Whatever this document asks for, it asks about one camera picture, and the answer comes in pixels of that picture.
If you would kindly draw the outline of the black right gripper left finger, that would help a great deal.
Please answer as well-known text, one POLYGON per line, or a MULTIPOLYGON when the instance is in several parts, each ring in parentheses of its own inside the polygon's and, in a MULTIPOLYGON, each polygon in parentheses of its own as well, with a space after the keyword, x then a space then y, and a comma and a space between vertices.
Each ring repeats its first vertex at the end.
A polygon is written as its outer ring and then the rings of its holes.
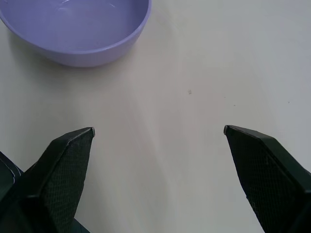
POLYGON ((54 139, 22 171, 0 151, 0 233, 90 233, 75 219, 95 130, 54 139))

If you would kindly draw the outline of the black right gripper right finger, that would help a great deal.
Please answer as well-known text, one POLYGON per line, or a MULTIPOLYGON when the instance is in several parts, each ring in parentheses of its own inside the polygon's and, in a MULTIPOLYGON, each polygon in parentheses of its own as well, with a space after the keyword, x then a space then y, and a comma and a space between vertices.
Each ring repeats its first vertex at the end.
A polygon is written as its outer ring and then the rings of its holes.
POLYGON ((311 173, 273 137, 224 127, 236 172, 265 233, 311 233, 311 173))

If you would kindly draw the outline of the purple plastic bowl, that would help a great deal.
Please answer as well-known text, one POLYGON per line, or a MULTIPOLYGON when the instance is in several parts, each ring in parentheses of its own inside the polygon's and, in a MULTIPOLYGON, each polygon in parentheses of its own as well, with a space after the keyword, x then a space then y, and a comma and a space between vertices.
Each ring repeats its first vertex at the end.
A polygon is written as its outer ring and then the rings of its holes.
POLYGON ((96 67, 133 47, 151 7, 152 0, 0 0, 0 20, 51 61, 96 67))

